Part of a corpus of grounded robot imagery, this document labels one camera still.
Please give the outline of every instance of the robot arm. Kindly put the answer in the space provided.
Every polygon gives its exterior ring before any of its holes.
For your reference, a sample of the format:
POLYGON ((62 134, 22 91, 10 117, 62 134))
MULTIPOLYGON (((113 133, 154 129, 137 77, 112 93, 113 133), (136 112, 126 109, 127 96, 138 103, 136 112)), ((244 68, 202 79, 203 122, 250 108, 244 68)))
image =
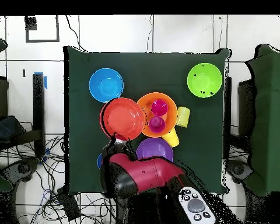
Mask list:
POLYGON ((219 197, 202 193, 182 168, 163 157, 137 160, 125 150, 123 143, 113 142, 104 149, 100 181, 110 198, 129 198, 154 188, 166 187, 170 203, 174 205, 173 214, 182 219, 179 224, 241 224, 219 197))

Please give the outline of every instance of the green tablecloth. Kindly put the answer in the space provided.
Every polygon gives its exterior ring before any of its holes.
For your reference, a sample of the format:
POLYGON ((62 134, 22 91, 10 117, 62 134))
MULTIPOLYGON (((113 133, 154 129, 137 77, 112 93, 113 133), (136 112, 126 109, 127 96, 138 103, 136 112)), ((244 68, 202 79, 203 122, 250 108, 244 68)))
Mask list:
POLYGON ((251 136, 251 165, 255 172, 245 183, 264 195, 280 191, 280 52, 261 45, 248 62, 255 80, 255 126, 251 136))
MULTIPOLYGON (((174 157, 190 167, 210 191, 226 192, 221 186, 223 86, 214 96, 200 99, 189 91, 187 75, 201 62, 216 65, 224 75, 228 49, 217 54, 86 53, 72 47, 64 51, 69 63, 65 66, 69 67, 70 191, 102 192, 96 162, 109 139, 99 123, 104 104, 91 96, 89 79, 100 68, 113 68, 124 80, 122 97, 137 101, 147 93, 162 92, 177 106, 191 109, 188 127, 176 127, 180 144, 173 148, 174 157)), ((133 141, 135 150, 145 138, 141 134, 133 141)))

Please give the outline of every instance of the controller button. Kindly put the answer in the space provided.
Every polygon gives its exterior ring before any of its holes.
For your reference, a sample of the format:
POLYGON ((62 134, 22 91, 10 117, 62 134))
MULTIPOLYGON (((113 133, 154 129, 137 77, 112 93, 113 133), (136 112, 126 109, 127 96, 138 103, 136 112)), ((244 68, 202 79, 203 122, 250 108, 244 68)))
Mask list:
POLYGON ((190 196, 188 196, 188 195, 184 196, 184 200, 185 200, 185 201, 190 200, 190 196))
POLYGON ((194 220, 195 221, 200 221, 201 220, 201 215, 199 215, 199 214, 196 214, 196 215, 194 215, 194 220))
POLYGON ((203 212, 202 215, 205 217, 205 218, 210 218, 211 215, 207 212, 203 212))
POLYGON ((188 210, 192 213, 199 213, 205 210, 205 205, 200 199, 194 198, 189 201, 188 210))

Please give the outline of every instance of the magenta cup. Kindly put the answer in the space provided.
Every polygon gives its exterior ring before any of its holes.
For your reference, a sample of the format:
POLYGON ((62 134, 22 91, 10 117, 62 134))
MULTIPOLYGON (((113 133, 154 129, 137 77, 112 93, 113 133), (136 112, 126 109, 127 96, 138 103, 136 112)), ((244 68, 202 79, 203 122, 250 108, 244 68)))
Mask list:
POLYGON ((155 116, 163 116, 167 113, 168 106, 163 100, 156 100, 152 103, 152 113, 155 116))
POLYGON ((152 132, 158 133, 165 129, 165 121, 161 117, 154 116, 150 119, 149 128, 152 132))

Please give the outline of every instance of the plate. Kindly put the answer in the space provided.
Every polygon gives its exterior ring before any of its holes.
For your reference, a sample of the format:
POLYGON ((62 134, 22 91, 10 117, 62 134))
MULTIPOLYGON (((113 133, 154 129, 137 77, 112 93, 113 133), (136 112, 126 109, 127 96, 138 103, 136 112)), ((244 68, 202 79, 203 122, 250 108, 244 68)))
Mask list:
POLYGON ((173 162, 173 150, 162 138, 145 139, 139 144, 136 154, 138 159, 150 158, 152 156, 162 156, 173 162))
POLYGON ((108 102, 100 113, 101 128, 109 137, 116 132, 126 140, 133 140, 140 135, 144 121, 142 109, 128 98, 117 98, 108 102))

